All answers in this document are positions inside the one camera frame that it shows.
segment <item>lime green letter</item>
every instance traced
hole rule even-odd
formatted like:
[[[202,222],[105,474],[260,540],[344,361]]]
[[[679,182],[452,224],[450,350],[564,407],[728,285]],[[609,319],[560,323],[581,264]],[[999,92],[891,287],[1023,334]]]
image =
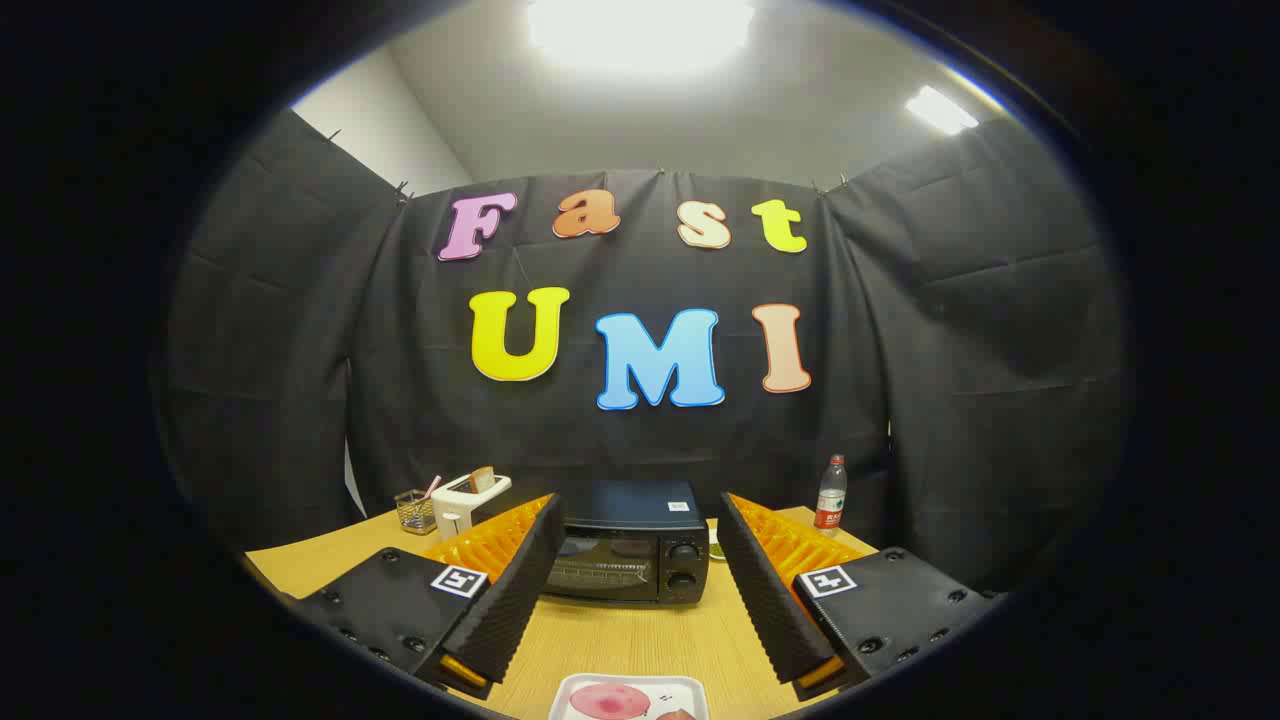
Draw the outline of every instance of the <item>lime green letter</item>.
[[[791,223],[800,222],[800,213],[787,210],[781,200],[765,200],[751,208],[753,215],[764,222],[764,240],[780,252],[800,252],[809,246],[803,237],[791,234]]]

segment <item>white wall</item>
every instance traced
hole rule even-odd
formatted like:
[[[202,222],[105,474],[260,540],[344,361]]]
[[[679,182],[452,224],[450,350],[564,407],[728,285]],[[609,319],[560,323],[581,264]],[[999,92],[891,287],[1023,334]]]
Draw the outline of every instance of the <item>white wall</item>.
[[[352,63],[293,104],[293,111],[404,193],[471,183],[384,46]]]

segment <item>black fabric backdrop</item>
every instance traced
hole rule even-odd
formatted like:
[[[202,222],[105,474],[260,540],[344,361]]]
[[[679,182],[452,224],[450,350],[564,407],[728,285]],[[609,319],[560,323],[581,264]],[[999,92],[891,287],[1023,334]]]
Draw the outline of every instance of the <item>black fabric backdrop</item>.
[[[621,225],[550,232],[558,202],[600,187]],[[439,263],[451,204],[511,191],[480,256]],[[754,204],[782,199],[809,247],[764,241]],[[685,200],[721,205],[733,241],[676,236]],[[600,478],[687,478],[717,493],[810,505],[844,452],[844,527],[1001,589],[1110,477],[1128,420],[1123,306],[1071,184],[1011,122],[987,123],[828,193],[742,178],[602,172],[481,183],[397,205],[393,188],[292,113],[232,170],[188,252],[170,325],[172,423],[188,495],[242,548],[370,515],[392,496],[493,464],[512,505]],[[507,346],[532,338],[529,290],[568,288],[559,356],[498,383],[470,357],[471,296],[517,295]],[[751,307],[801,310],[813,386],[772,395]],[[708,307],[713,407],[603,411],[594,323],[636,314],[655,341]],[[892,447],[886,425],[892,419]]]

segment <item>letter m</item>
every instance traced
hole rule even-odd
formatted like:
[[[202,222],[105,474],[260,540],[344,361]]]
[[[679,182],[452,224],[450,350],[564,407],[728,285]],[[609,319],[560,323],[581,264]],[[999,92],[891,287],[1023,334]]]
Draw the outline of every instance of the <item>letter m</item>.
[[[640,318],[627,313],[605,315],[595,329],[604,336],[604,392],[595,398],[602,410],[630,410],[640,402],[631,392],[628,377],[634,375],[649,405],[662,402],[671,375],[677,374],[671,404],[680,407],[718,405],[724,391],[716,384],[712,359],[712,328],[719,316],[712,310],[681,310],[671,322],[662,347],[640,324]]]

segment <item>oven door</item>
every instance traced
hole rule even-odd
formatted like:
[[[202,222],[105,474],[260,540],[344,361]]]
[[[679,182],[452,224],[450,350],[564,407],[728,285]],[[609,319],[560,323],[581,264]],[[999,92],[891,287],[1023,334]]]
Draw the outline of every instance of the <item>oven door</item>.
[[[620,602],[658,601],[658,536],[566,528],[543,592]]]

